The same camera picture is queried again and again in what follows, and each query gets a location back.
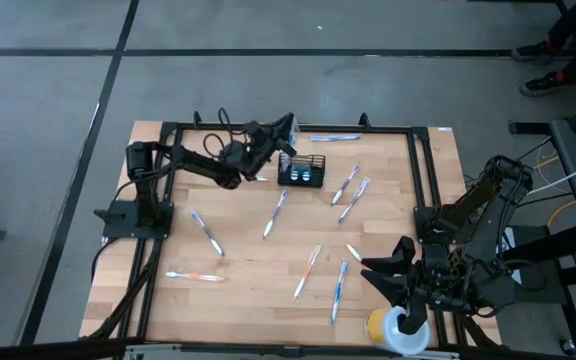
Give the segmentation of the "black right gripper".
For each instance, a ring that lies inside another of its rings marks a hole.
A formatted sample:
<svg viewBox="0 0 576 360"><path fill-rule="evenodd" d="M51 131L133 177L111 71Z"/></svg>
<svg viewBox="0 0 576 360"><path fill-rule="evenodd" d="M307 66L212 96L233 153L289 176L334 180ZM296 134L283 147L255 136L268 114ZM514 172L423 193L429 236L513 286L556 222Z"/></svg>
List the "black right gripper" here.
<svg viewBox="0 0 576 360"><path fill-rule="evenodd" d="M391 306L404 306L407 314L400 320L404 334L415 334L427 320L426 306L441 311L468 314L468 303L460 287L464 274L458 265L449 264L449 251L442 245L423 245L422 257L416 254L414 240L402 236L388 257L363 258L362 271L367 280ZM388 276L381 273L404 273Z"/></svg>

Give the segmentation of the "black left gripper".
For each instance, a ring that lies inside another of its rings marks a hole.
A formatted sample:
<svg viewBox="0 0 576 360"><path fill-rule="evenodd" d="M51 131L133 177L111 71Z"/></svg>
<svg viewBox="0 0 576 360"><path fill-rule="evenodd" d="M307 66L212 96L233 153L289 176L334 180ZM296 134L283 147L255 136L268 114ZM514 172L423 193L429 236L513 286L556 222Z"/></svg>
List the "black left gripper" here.
<svg viewBox="0 0 576 360"><path fill-rule="evenodd" d="M255 176L278 149L289 157L297 155L292 141L292 114L262 124L250 121L243 125L246 142L233 140L221 152L221 162L234 167L243 176Z"/></svg>

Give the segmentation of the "purple toothbrush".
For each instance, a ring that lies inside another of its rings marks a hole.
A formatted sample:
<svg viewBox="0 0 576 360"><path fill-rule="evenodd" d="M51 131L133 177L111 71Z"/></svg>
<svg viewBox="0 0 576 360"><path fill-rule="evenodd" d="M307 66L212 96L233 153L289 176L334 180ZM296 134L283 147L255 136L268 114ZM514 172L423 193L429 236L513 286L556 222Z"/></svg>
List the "purple toothbrush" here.
<svg viewBox="0 0 576 360"><path fill-rule="evenodd" d="M360 169L360 164L359 163L355 164L354 167L352 168L352 172L350 173L350 175L344 180L344 182L342 183L342 185L340 186L340 188L337 190L334 197L332 198L331 203L330 203L331 206L334 206L337 204L337 202L340 200L340 198L344 194L344 191L346 190L348 185L351 183L353 177L359 171L359 169Z"/></svg>
<svg viewBox="0 0 576 360"><path fill-rule="evenodd" d="M359 190L354 194L354 196L351 199L351 201L349 202L349 204L344 208L344 210L340 214L338 221L337 221L338 224L342 224L345 221L345 219L347 218L351 209L359 201L359 199L362 197L362 195L365 193L365 191L366 191L366 189L370 183L371 183L371 180L369 178L365 177L362 179Z"/></svg>
<svg viewBox="0 0 576 360"><path fill-rule="evenodd" d="M267 222L267 224L266 224L266 226L265 226L265 228L264 228L264 232L263 232L263 239L264 239L264 240L266 240L266 239L269 237L270 233L272 232L272 229L273 229L274 223L275 223L275 221L276 221L276 218L277 218L277 216L278 216L278 214L279 214L279 212L280 212L280 209L281 209L281 207L282 207L282 205L283 205L283 203L284 203L284 201L285 201L285 199L286 199L286 197L287 197L287 193L288 193L288 190L287 190L287 189L283 189L283 190L282 190L281 195L280 195L280 198L279 198L279 200L278 200L278 203L277 203L277 205L275 206L275 208L274 208L274 210L273 210L273 212L272 212L272 215L271 215L269 221Z"/></svg>

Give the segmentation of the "white paper label sheet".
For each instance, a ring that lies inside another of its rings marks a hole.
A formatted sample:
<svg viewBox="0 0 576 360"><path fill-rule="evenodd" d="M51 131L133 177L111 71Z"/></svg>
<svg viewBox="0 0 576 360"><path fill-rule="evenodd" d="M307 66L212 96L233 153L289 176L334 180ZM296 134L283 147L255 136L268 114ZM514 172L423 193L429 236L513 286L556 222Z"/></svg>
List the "white paper label sheet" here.
<svg viewBox="0 0 576 360"><path fill-rule="evenodd" d="M502 234L501 244L498 246L497 253L501 254L507 250L510 250L515 247L514 240L507 235L506 232ZM512 279L517 285L522 284L521 274L519 270L514 270L512 273Z"/></svg>

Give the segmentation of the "person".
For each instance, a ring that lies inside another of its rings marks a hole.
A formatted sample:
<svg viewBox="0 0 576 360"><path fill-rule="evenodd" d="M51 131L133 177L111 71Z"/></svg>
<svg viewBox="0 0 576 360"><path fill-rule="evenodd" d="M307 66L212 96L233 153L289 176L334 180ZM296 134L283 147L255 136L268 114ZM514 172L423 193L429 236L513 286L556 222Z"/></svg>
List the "person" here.
<svg viewBox="0 0 576 360"><path fill-rule="evenodd" d="M562 54L568 38L575 32L576 2L551 26L544 41L513 49L511 58L517 62L548 63ZM561 69L525 82L519 87L519 91L526 97L537 97L574 84L576 84L576 51Z"/></svg>

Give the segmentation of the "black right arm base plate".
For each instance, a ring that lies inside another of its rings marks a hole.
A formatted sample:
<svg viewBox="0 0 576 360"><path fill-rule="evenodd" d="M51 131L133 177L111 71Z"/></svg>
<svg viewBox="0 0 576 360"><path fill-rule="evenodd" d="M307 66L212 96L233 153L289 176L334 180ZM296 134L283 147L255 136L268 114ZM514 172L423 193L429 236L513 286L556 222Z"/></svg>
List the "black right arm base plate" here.
<svg viewBox="0 0 576 360"><path fill-rule="evenodd" d="M424 245L456 244L468 213L455 205L416 207L413 211L417 238Z"/></svg>

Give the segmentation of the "silver frame bracket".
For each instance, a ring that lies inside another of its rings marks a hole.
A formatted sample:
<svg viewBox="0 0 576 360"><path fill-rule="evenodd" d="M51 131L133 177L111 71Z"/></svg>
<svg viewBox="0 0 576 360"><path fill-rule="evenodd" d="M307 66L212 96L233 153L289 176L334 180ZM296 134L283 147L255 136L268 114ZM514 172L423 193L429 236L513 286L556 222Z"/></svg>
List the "silver frame bracket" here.
<svg viewBox="0 0 576 360"><path fill-rule="evenodd" d="M179 360L181 348L171 344L143 344L128 346L121 360Z"/></svg>
<svg viewBox="0 0 576 360"><path fill-rule="evenodd" d="M461 360L455 352L424 350L418 354L403 355L406 360Z"/></svg>

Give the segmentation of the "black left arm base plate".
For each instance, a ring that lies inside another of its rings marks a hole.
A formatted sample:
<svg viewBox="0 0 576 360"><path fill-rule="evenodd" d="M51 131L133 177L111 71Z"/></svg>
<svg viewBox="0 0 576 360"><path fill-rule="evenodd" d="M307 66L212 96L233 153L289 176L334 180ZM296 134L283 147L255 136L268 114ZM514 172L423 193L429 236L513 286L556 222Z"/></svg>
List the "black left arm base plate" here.
<svg viewBox="0 0 576 360"><path fill-rule="evenodd" d="M161 202L158 218L151 225L140 216L135 201L116 201L107 210L96 209L94 214L104 222L104 237L166 239L170 234L173 212L172 202Z"/></svg>

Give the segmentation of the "black diagonal frame brace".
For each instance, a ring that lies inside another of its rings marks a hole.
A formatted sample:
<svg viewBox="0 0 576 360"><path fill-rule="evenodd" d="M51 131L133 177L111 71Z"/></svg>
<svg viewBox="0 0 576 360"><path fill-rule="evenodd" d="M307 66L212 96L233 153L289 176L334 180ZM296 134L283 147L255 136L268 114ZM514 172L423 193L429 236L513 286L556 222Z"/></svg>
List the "black diagonal frame brace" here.
<svg viewBox="0 0 576 360"><path fill-rule="evenodd" d="M0 360L98 360L121 356L129 346L142 344L140 338L129 337L0 347Z"/></svg>

